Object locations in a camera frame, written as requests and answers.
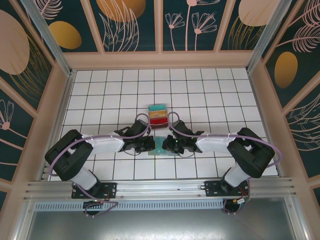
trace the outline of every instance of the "green pad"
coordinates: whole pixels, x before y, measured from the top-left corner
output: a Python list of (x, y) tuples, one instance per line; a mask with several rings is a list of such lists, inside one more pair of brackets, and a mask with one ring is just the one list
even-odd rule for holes
[(149, 106), (149, 111), (160, 111), (160, 110), (166, 110), (167, 107), (165, 104), (157, 104), (157, 105), (151, 105)]
[(155, 142), (155, 149), (152, 151), (148, 151), (149, 156), (178, 156), (173, 152), (167, 151), (162, 148), (162, 144), (166, 139), (165, 136), (154, 136), (153, 140)]

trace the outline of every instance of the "black mounting bracket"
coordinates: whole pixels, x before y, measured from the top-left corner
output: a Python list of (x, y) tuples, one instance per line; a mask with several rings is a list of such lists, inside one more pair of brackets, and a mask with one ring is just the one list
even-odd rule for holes
[[(93, 195), (93, 197), (97, 199), (115, 199), (116, 193), (117, 193), (116, 182), (101, 182), (99, 185), (98, 191)], [(75, 184), (72, 184), (71, 198), (72, 199), (90, 199), (90, 197), (85, 195)]]
[(221, 180), (205, 181), (201, 189), (205, 191), (207, 197), (241, 197), (241, 188), (247, 195), (249, 194), (249, 186), (247, 181), (243, 181), (238, 187), (233, 187), (228, 192), (221, 188)]

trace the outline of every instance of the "pink plant illustration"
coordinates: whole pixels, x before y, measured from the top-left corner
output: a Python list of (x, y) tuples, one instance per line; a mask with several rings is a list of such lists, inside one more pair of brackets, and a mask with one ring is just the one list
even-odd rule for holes
[(165, 15), (165, 20), (170, 28), (172, 47), (173, 47), (173, 51), (175, 51), (176, 49), (174, 44), (174, 38), (172, 35), (172, 29), (183, 27), (185, 25), (185, 22), (183, 21), (183, 17), (181, 16), (181, 13), (179, 14), (174, 13), (172, 14), (172, 16), (170, 13), (167, 13)]
[(214, 13), (204, 13), (199, 18), (199, 13), (192, 14), (192, 24), (195, 33), (194, 50), (197, 51), (197, 38), (199, 34), (211, 33), (217, 30), (217, 25), (214, 25), (216, 19)]
[[(14, 134), (26, 139), (27, 138), (26, 136), (14, 131), (10, 128), (10, 122), (11, 122), (12, 116), (14, 114), (14, 109), (15, 109), (15, 105), (12, 102), (8, 101), (7, 105), (6, 105), (6, 103), (3, 99), (0, 100), (0, 131), (1, 130), (3, 130), (3, 131), (9, 130), (9, 131), (13, 132)], [(21, 151), (23, 150), (23, 147), (15, 145), (15, 144), (8, 142), (2, 138), (0, 138), (0, 142), (7, 144), (8, 146), (11, 146), (13, 148), (19, 149)], [(12, 165), (12, 166), (17, 165), (16, 163), (6, 163), (6, 162), (0, 162), (0, 164)]]
[(189, 26), (189, 16), (191, 7), (198, 5), (211, 5), (217, 4), (220, 0), (186, 0), (186, 3), (189, 5), (188, 12), (186, 15), (186, 27), (185, 27), (185, 50), (188, 51), (188, 26)]

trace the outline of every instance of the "white grid floor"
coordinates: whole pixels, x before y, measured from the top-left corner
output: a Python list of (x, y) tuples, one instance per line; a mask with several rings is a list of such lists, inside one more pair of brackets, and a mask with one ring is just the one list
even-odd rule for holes
[[(71, 129), (87, 135), (112, 133), (131, 126), (137, 114), (148, 114), (153, 104), (166, 104), (193, 132), (227, 134), (248, 127), (267, 140), (244, 68), (78, 71), (61, 135)], [(168, 134), (168, 128), (151, 131), (153, 136)], [(235, 164), (230, 154), (219, 152), (187, 158), (117, 152), (92, 156), (84, 166), (105, 181), (222, 177)], [(273, 166), (263, 175), (278, 172)]]

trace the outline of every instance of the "line-art flower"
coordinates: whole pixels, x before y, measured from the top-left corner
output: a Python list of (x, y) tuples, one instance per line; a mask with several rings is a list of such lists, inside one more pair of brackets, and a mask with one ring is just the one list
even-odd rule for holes
[(198, 34), (211, 33), (217, 30), (217, 25), (214, 25), (216, 22), (215, 13), (209, 14), (204, 13), (199, 18), (199, 13), (192, 14), (192, 24), (195, 33), (195, 42), (194, 50), (197, 50), (197, 37)]
[(220, 0), (186, 0), (188, 4), (188, 12), (186, 15), (186, 28), (185, 28), (185, 50), (188, 51), (188, 26), (189, 26), (189, 15), (190, 15), (190, 8), (197, 6), (197, 5), (211, 5), (217, 4)]
[(181, 16), (181, 13), (179, 14), (174, 13), (172, 14), (172, 16), (170, 13), (167, 13), (165, 15), (165, 20), (170, 28), (172, 47), (173, 47), (173, 51), (175, 51), (176, 49), (174, 44), (174, 38), (172, 35), (172, 29), (183, 27), (185, 25), (185, 22), (183, 21), (183, 17)]
[[(23, 136), (22, 134), (14, 131), (10, 128), (10, 122), (11, 122), (12, 116), (14, 114), (14, 109), (15, 109), (15, 105), (11, 101), (8, 101), (7, 105), (6, 105), (6, 103), (3, 99), (0, 100), (0, 130), (4, 130), (4, 131), (9, 130), (9, 131), (13, 132), (14, 134), (26, 139), (27, 138), (26, 136)], [(7, 144), (13, 148), (23, 150), (23, 147), (15, 145), (15, 144), (8, 142), (2, 138), (0, 138), (0, 142)], [(11, 165), (11, 166), (17, 165), (16, 163), (7, 163), (7, 162), (0, 162), (0, 164)]]

